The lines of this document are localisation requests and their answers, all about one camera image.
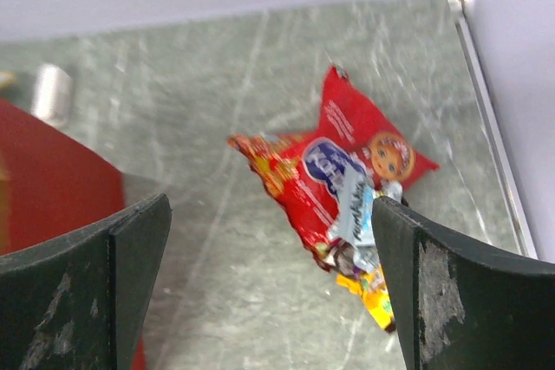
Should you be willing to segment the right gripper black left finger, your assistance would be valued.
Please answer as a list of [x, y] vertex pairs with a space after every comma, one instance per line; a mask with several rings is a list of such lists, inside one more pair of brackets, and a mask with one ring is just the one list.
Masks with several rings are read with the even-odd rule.
[[129, 369], [172, 222], [165, 194], [1, 258], [3, 369]]

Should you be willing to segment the orange red chips packet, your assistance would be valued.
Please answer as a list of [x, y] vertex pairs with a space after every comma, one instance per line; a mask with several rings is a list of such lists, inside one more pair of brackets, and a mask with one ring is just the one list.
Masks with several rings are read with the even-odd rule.
[[325, 195], [324, 187], [308, 178], [302, 161], [304, 148], [315, 138], [314, 132], [233, 134], [227, 143], [247, 158], [318, 267], [332, 271], [337, 270], [330, 254], [336, 240], [327, 231], [336, 219], [337, 204]]

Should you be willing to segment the purple snack packet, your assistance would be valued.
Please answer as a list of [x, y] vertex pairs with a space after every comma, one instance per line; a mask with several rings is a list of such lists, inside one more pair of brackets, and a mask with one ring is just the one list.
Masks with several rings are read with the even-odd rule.
[[323, 264], [343, 276], [355, 279], [359, 269], [354, 264], [354, 254], [355, 248], [350, 243], [337, 239], [324, 252]]

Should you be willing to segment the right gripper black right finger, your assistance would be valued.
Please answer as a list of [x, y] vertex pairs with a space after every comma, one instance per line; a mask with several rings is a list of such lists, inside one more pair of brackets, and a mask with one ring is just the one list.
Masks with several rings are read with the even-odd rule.
[[554, 266], [437, 224], [391, 198], [373, 231], [408, 369], [552, 369]]

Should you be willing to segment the red snack packet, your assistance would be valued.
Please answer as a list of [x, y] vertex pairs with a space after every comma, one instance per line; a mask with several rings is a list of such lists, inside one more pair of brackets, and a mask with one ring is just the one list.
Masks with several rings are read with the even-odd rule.
[[391, 181], [408, 189], [427, 172], [440, 168], [416, 151], [382, 110], [335, 65], [323, 80], [316, 131], [282, 152], [281, 157], [297, 158], [299, 177], [334, 198], [349, 166], [366, 175], [376, 189]]

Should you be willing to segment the red brown paper bag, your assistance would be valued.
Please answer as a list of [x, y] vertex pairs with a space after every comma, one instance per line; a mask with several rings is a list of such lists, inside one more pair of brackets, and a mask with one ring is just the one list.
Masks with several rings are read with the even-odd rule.
[[[123, 177], [104, 159], [3, 101], [1, 258], [127, 208]], [[140, 341], [129, 369], [142, 369]]]

